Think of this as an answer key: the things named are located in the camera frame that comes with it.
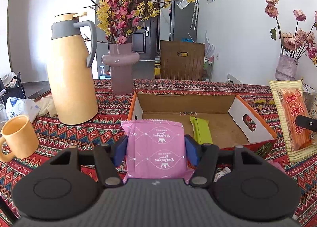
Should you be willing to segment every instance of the pink ceramic vase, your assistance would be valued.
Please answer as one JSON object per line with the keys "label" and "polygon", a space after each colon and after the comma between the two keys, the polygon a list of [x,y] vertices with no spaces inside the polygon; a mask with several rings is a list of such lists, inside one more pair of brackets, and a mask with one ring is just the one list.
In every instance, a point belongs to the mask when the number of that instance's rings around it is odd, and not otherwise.
{"label": "pink ceramic vase", "polygon": [[116,95],[132,93],[132,65],[140,60],[140,55],[132,51],[132,44],[109,44],[109,54],[101,60],[110,66],[112,92]]}

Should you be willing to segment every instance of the refrigerator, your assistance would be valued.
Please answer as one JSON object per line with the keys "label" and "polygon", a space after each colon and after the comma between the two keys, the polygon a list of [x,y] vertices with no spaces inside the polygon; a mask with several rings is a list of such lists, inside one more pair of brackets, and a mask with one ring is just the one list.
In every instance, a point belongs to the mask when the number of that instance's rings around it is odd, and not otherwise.
{"label": "refrigerator", "polygon": [[180,9],[177,4],[183,0],[172,1],[174,2],[172,2],[170,12],[170,41],[181,41],[183,38],[192,38],[194,42],[196,42],[197,25],[196,30],[194,30],[196,16],[194,17],[191,29],[191,20],[194,14],[195,2],[189,3],[185,8]]}

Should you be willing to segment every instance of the chair backrest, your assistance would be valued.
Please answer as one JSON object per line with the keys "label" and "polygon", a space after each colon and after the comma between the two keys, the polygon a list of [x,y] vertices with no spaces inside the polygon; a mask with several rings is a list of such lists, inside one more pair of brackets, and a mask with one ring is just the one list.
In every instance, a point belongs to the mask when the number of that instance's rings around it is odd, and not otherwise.
{"label": "chair backrest", "polygon": [[202,80],[205,44],[161,41],[161,79]]}

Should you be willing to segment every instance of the mug handle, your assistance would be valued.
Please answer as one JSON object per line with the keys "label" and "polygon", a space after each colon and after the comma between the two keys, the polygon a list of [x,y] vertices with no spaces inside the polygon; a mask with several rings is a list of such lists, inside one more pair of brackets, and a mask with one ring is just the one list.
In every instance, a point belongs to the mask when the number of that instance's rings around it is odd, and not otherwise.
{"label": "mug handle", "polygon": [[4,162],[4,163],[7,163],[9,161],[11,161],[14,157],[14,154],[12,152],[10,152],[9,154],[5,155],[2,151],[1,151],[1,148],[2,148],[2,145],[5,141],[5,138],[4,136],[0,137],[0,161],[1,162]]}

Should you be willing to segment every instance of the flower vase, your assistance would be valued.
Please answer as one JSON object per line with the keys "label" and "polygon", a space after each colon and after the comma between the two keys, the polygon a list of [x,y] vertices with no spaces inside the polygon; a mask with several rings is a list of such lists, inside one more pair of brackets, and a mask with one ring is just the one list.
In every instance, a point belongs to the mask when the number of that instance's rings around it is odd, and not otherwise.
{"label": "flower vase", "polygon": [[140,55],[132,51],[132,44],[109,44],[109,54],[101,60],[110,66],[112,92],[116,95],[132,93],[132,65],[140,60]]}
{"label": "flower vase", "polygon": [[298,60],[280,53],[280,58],[278,60],[278,65],[275,73],[276,80],[294,81],[296,77],[297,65]]}

